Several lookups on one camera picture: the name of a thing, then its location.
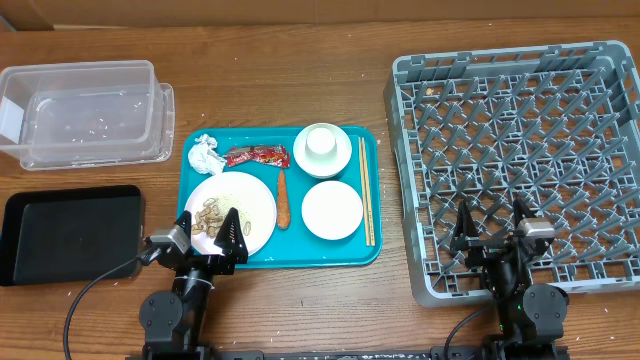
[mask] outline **white paper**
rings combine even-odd
[[[0,103],[0,135],[20,143],[20,132],[22,131],[22,118],[24,110],[13,101],[2,97]]]
[[[196,142],[187,155],[191,167],[199,174],[220,174],[227,160],[215,152],[214,149],[218,146],[216,139],[204,134]]]

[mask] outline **crumpled tissue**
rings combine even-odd
[[[196,139],[197,144],[189,150],[189,164],[199,174],[217,175],[222,172],[227,160],[215,152],[218,141],[204,134]]]

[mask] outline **gray dish rack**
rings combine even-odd
[[[490,298],[449,248],[460,200],[482,237],[525,200],[557,240],[529,264],[570,293],[640,286],[638,72],[617,41],[403,56],[384,90],[411,287],[427,307]]]

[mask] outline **carrot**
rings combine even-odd
[[[289,228],[291,213],[289,212],[289,198],[287,197],[287,180],[284,170],[278,175],[278,227],[282,230]]]

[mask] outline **white plate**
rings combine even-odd
[[[349,185],[325,181],[314,186],[302,201],[302,220],[316,236],[340,240],[351,235],[362,222],[362,200]]]
[[[251,219],[251,232],[244,241],[249,256],[255,254],[267,243],[276,226],[273,194],[253,175],[231,171],[212,176],[198,185],[187,200],[185,210],[191,212],[191,222],[195,224],[196,212],[203,209],[207,199],[220,195],[233,196],[237,201],[233,206]],[[213,245],[213,240],[202,232],[191,236],[191,245],[203,255],[220,254],[221,249]]]

